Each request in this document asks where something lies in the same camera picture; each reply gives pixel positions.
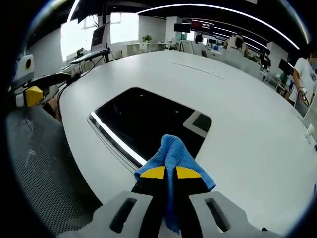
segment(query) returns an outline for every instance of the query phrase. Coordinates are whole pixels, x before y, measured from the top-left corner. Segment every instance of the computer monitor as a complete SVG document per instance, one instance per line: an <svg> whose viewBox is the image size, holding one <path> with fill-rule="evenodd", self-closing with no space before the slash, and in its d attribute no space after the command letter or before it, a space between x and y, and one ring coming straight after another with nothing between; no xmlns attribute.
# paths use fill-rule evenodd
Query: computer monitor
<svg viewBox="0 0 317 238"><path fill-rule="evenodd" d="M189 24L174 24L174 31L190 33L191 25Z"/></svg>
<svg viewBox="0 0 317 238"><path fill-rule="evenodd" d="M285 60L281 59L278 66L285 75L290 75L293 72L293 67L290 66Z"/></svg>
<svg viewBox="0 0 317 238"><path fill-rule="evenodd" d="M110 22L97 28L93 33L91 41L91 51L100 50L107 46L107 35L109 32Z"/></svg>
<svg viewBox="0 0 317 238"><path fill-rule="evenodd" d="M217 43L217 40L214 40L214 39L208 39L208 43L211 43L211 44L216 44L216 43Z"/></svg>

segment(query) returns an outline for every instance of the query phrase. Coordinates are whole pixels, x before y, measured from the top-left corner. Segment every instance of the white table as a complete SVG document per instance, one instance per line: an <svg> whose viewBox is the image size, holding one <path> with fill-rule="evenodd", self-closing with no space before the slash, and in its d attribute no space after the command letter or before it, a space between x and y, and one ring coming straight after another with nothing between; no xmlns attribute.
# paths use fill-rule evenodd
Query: white table
<svg viewBox="0 0 317 238"><path fill-rule="evenodd" d="M131 87L185 104L212 119L196 161L215 190L255 227L284 234L310 202L317 156L296 110L259 80L193 54L161 51L112 61L65 89L62 121L86 182L107 203L135 184L133 174L88 124L91 111Z"/></svg>

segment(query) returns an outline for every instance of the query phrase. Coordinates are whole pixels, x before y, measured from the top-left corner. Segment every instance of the blue cloth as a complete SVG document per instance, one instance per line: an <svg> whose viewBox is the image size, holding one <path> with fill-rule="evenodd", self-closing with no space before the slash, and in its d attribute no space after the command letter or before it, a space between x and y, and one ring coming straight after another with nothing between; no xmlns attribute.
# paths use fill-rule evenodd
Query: blue cloth
<svg viewBox="0 0 317 238"><path fill-rule="evenodd" d="M165 165L167 171L168 183L168 204L166 214L164 216L167 227L179 234L179 226L177 216L174 212L174 184L173 184L173 170L176 166L193 169L200 173L207 188L212 190L216 184L211 177L196 163L194 158L187 151L183 141L177 136L164 135L161 141L161 146L157 153L147 161L145 165L139 168L134 176L138 180L140 174L148 169Z"/></svg>

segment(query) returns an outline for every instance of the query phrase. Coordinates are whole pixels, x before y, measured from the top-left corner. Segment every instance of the potted plant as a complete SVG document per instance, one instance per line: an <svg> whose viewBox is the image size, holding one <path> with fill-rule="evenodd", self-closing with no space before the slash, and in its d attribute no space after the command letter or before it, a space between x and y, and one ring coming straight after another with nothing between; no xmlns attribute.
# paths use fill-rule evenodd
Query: potted plant
<svg viewBox="0 0 317 238"><path fill-rule="evenodd" d="M84 55L83 51L84 51L84 48L80 48L79 50L77 50L77 57L78 58Z"/></svg>
<svg viewBox="0 0 317 238"><path fill-rule="evenodd" d="M150 42L152 40L152 36L150 35L146 35L142 37L143 42Z"/></svg>

